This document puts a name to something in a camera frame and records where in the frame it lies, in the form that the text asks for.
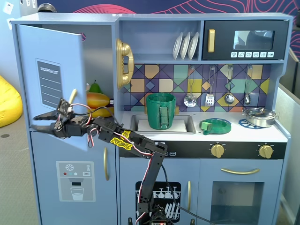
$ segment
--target yellow sticker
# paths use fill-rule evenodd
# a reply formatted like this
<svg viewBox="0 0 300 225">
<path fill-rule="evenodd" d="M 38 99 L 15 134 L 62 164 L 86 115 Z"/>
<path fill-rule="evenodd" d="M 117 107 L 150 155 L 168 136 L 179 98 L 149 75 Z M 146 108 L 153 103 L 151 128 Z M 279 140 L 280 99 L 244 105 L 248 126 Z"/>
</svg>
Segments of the yellow sticker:
<svg viewBox="0 0 300 225">
<path fill-rule="evenodd" d="M 123 136 L 125 136 L 126 138 L 129 138 L 131 131 L 129 130 L 124 130 L 124 132 L 122 133 Z"/>
<path fill-rule="evenodd" d="M 132 144 L 126 143 L 126 142 L 124 142 L 123 140 L 121 140 L 117 137 L 114 137 L 110 142 L 112 144 L 117 145 L 118 147 L 124 148 L 128 151 L 130 151 L 131 148 L 132 148 Z"/>
</svg>

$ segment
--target sink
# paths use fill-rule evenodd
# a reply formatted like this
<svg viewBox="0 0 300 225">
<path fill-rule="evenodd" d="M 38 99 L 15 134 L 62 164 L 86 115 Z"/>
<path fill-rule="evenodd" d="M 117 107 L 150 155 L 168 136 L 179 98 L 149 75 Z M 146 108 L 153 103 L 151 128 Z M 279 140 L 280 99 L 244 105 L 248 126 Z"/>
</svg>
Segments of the sink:
<svg viewBox="0 0 300 225">
<path fill-rule="evenodd" d="M 147 115 L 133 115 L 131 117 L 131 124 L 130 124 L 130 129 L 138 132 L 139 134 L 157 134 L 157 133 L 164 133 L 164 134 L 187 134 L 187 135 L 193 135 L 196 133 L 196 129 L 194 127 L 194 122 L 191 116 L 185 116 L 185 115 L 179 115 L 179 116 L 174 116 L 173 119 L 173 124 L 175 120 L 181 120 L 183 121 L 185 128 L 184 130 L 181 131 L 171 131 L 171 130 L 154 130 L 149 127 L 149 129 L 145 128 L 143 131 L 138 130 L 139 126 L 139 121 L 148 121 L 148 116 Z"/>
</svg>

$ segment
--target hanging utensil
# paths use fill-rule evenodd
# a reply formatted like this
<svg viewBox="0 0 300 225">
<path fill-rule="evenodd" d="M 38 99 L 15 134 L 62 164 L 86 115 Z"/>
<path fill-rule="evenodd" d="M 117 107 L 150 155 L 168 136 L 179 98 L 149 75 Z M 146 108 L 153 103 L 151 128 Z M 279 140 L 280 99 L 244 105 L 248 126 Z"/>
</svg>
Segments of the hanging utensil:
<svg viewBox="0 0 300 225">
<path fill-rule="evenodd" d="M 250 98 L 250 93 L 249 93 L 249 86 L 250 86 L 250 83 L 252 82 L 252 72 L 253 72 L 253 67 L 252 66 L 248 66 L 247 74 L 246 74 L 246 86 L 247 86 L 247 89 L 246 89 L 246 94 L 245 94 L 245 99 L 244 99 L 244 103 L 246 105 L 249 105 L 251 103 L 251 98 Z"/>
<path fill-rule="evenodd" d="M 187 106 L 187 107 L 194 107 L 197 103 L 197 97 L 195 95 L 192 94 L 192 89 L 193 89 L 193 84 L 194 84 L 194 81 L 195 81 L 195 67 L 191 66 L 190 67 L 190 70 L 193 71 L 193 82 L 191 83 L 191 75 L 188 77 L 188 81 L 189 81 L 189 85 L 190 85 L 190 89 L 189 89 L 189 94 L 187 94 L 185 97 L 184 97 L 184 104 Z"/>
<path fill-rule="evenodd" d="M 210 84 L 210 74 L 209 74 L 208 83 L 210 84 L 210 93 L 206 95 L 205 106 L 213 106 L 215 103 L 215 97 L 212 94 L 212 86 L 214 85 L 215 82 L 215 66 L 210 66 L 210 72 L 212 70 L 214 71 L 214 81 L 212 84 Z"/>
<path fill-rule="evenodd" d="M 229 105 L 234 103 L 234 96 L 230 93 L 231 90 L 231 83 L 233 81 L 233 66 L 228 66 L 228 75 L 227 75 L 227 94 L 225 95 L 225 102 Z"/>
</svg>

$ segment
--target green cup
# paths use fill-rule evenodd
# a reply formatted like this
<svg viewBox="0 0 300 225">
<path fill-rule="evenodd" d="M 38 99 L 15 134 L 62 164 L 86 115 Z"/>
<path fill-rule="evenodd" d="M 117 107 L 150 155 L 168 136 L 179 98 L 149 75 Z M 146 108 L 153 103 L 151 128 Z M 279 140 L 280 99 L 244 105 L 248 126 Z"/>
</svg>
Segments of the green cup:
<svg viewBox="0 0 300 225">
<path fill-rule="evenodd" d="M 176 97 L 169 93 L 153 93 L 147 96 L 147 115 L 151 128 L 167 130 L 172 126 Z"/>
</svg>

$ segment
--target robotic arm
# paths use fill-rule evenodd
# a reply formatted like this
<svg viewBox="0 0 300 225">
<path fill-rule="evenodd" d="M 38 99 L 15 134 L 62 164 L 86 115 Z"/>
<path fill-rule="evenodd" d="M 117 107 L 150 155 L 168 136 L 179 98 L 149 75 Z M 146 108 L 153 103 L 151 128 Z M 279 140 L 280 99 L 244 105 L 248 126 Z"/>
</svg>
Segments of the robotic arm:
<svg viewBox="0 0 300 225">
<path fill-rule="evenodd" d="M 159 169 L 165 158 L 167 146 L 155 142 L 143 135 L 139 135 L 131 130 L 124 129 L 111 120 L 101 117 L 91 118 L 91 116 L 76 116 L 72 105 L 64 99 L 60 99 L 58 107 L 52 112 L 47 112 L 34 117 L 35 120 L 56 120 L 49 126 L 31 125 L 31 128 L 38 132 L 54 135 L 59 138 L 72 136 L 83 136 L 88 134 L 88 140 L 93 147 L 93 137 L 104 142 L 112 143 L 119 148 L 130 151 L 141 157 L 148 158 L 149 165 L 139 191 L 137 209 L 139 218 L 136 223 L 140 225 L 170 225 L 171 221 L 166 219 L 165 210 L 154 204 L 153 186 L 158 176 Z M 146 214 L 152 212 L 151 218 Z M 132 219 L 128 219 L 128 224 L 132 224 Z"/>
</svg>

